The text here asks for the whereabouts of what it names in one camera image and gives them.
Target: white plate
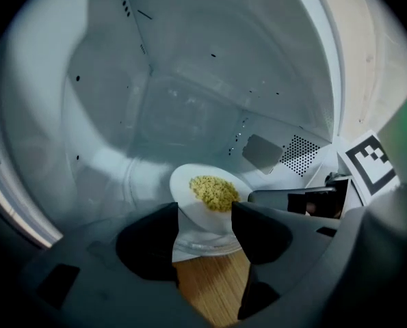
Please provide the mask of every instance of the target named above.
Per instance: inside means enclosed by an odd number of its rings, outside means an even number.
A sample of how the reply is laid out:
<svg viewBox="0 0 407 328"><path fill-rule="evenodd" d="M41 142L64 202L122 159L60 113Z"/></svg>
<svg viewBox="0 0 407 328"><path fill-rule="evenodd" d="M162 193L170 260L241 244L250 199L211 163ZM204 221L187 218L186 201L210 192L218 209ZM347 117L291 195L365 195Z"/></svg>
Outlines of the white plate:
<svg viewBox="0 0 407 328"><path fill-rule="evenodd" d="M190 189L191 179L201 176L215 176L233 183L241 202L247 202L252 189L234 175L210 165L185 164L173 171L170 178L170 190L179 208L197 225L215 234L232 233L231 212L219 213L211 211L197 199L196 194Z"/></svg>

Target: wooden table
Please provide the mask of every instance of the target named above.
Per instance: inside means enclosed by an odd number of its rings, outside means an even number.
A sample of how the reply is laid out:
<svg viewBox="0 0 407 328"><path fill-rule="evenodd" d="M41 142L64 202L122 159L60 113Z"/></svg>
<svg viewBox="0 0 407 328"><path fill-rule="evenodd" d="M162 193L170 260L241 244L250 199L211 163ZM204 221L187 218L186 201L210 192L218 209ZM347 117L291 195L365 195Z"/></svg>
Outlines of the wooden table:
<svg viewBox="0 0 407 328"><path fill-rule="evenodd" d="M211 258L197 258L174 264L182 295L214 327L237 322L249 260L244 252Z"/></svg>

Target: wooden surface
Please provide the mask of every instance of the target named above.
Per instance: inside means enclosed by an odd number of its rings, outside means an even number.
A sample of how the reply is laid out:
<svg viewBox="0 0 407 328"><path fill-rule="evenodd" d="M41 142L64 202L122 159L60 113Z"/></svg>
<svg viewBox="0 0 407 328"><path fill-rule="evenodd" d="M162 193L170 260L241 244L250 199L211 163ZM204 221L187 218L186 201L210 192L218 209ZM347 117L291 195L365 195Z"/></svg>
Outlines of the wooden surface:
<svg viewBox="0 0 407 328"><path fill-rule="evenodd" d="M249 265L242 250L227 256L197 258L174 264L182 295L214 327L226 327L237 322Z"/></svg>

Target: food on plate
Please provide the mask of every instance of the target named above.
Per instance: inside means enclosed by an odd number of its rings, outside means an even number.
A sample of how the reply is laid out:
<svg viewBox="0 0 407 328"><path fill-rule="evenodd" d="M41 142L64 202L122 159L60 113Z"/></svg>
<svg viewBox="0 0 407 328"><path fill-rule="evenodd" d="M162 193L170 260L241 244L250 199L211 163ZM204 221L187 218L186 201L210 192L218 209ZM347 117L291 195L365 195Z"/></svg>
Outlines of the food on plate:
<svg viewBox="0 0 407 328"><path fill-rule="evenodd" d="M212 211L231 211L232 202L240 201L233 183L215 176L197 176L191 179L189 187Z"/></svg>

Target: ventilation holes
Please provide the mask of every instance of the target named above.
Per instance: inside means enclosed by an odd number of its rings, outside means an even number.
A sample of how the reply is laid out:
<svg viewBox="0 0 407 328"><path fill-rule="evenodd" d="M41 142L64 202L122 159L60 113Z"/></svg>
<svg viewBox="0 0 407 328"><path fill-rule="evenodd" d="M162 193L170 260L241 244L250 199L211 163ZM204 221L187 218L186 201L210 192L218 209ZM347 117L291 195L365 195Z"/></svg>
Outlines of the ventilation holes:
<svg viewBox="0 0 407 328"><path fill-rule="evenodd" d="M312 142L294 135L280 162L303 177L319 149Z"/></svg>

